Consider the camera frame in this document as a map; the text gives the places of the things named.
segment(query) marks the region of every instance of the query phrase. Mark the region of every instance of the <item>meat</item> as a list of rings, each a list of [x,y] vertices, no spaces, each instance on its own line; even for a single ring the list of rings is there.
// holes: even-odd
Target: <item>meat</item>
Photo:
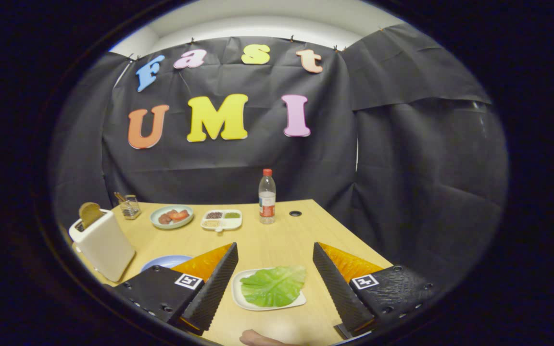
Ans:
[[[160,221],[160,223],[162,225],[167,225],[168,223],[170,223],[172,221],[172,219],[167,214],[163,214],[163,215],[160,216],[158,221]]]
[[[189,213],[187,210],[183,210],[182,212],[177,212],[176,210],[170,210],[169,212],[163,214],[160,216],[159,221],[162,225],[167,225],[171,221],[182,221],[186,219],[189,216]]]

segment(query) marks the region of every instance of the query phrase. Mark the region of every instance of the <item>colorful foam letter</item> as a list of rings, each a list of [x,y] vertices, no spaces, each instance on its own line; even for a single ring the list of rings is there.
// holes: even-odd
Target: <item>colorful foam letter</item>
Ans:
[[[288,127],[283,130],[286,136],[309,136],[312,131],[305,125],[303,105],[307,98],[301,95],[284,95],[281,99],[288,108]]]
[[[151,85],[153,81],[157,78],[156,76],[153,76],[153,74],[157,73],[160,70],[160,64],[158,64],[160,61],[165,59],[165,56],[160,55],[159,57],[156,57],[152,61],[150,61],[147,65],[142,66],[141,68],[136,71],[136,74],[138,75],[138,79],[140,80],[140,86],[138,86],[138,92],[143,91],[146,87]]]
[[[185,52],[181,55],[181,59],[174,62],[174,68],[198,67],[204,63],[203,59],[205,55],[206,50],[204,49],[194,49]]]
[[[159,105],[151,109],[153,113],[153,128],[149,136],[142,136],[142,119],[147,114],[147,110],[135,110],[129,114],[129,130],[127,132],[127,141],[134,149],[148,149],[160,142],[162,129],[164,127],[164,114],[170,107],[168,105]]]
[[[315,61],[320,61],[322,59],[321,56],[314,53],[311,49],[305,49],[305,50],[299,50],[296,52],[296,55],[301,57],[301,64],[303,65],[303,68],[305,70],[308,70],[309,72],[313,73],[320,73],[322,72],[323,68],[322,66],[317,66],[315,64]]]
[[[250,44],[245,46],[242,51],[244,54],[240,59],[248,65],[262,65],[271,59],[271,56],[268,55],[271,49],[266,44]]]
[[[247,138],[247,131],[243,128],[242,111],[248,100],[244,94],[231,94],[226,97],[219,110],[215,111],[211,100],[206,96],[189,99],[187,104],[191,107],[191,131],[187,135],[187,141],[204,142],[206,134],[202,131],[202,124],[211,139],[217,138],[224,123],[223,139]]]

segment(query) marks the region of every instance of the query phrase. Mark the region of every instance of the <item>human hand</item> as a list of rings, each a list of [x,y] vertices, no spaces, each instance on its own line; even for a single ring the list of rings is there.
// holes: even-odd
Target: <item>human hand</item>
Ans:
[[[284,344],[279,340],[259,335],[253,329],[244,331],[239,340],[247,346],[298,346],[294,344]]]

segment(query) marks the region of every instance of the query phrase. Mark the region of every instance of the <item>wooden table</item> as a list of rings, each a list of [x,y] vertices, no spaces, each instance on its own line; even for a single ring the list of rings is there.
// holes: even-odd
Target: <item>wooden table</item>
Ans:
[[[211,328],[202,335],[225,346],[241,346],[239,337],[246,329],[254,329],[262,335],[299,345],[327,346],[342,340],[333,328],[341,323],[339,314],[312,259],[316,241],[338,247],[382,268],[391,266],[389,261],[363,243],[312,199],[277,202],[275,223],[271,225],[260,223],[257,204],[189,205],[194,210],[194,219],[191,222],[174,230],[161,230],[153,226],[149,216],[166,205],[141,202],[142,213],[135,220],[126,220],[118,207],[113,209],[121,230],[136,249],[136,255],[121,281],[107,280],[94,270],[82,253],[76,253],[99,281],[110,285],[117,285],[136,276],[151,259],[174,254],[194,257],[233,241],[237,242],[239,254],[234,274],[278,265],[303,265],[306,268],[302,292],[307,302],[288,309],[243,309],[232,298],[230,281]],[[242,226],[237,230],[224,230],[220,234],[204,230],[200,226],[204,213],[219,209],[240,210]],[[290,216],[291,210],[301,211],[302,215]]]

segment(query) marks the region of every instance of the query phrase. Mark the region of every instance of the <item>blue letter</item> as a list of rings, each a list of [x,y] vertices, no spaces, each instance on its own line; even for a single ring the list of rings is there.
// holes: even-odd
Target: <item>blue letter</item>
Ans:
[[[153,76],[152,74],[157,73],[160,70],[160,64],[158,62],[165,59],[163,55],[160,55],[159,57],[156,57],[152,61],[150,61],[147,65],[142,66],[141,68],[136,71],[136,74],[138,74],[138,79],[140,79],[140,86],[138,86],[138,92],[141,92],[144,90],[144,88],[148,87],[153,83],[153,81],[157,78],[156,76]]]

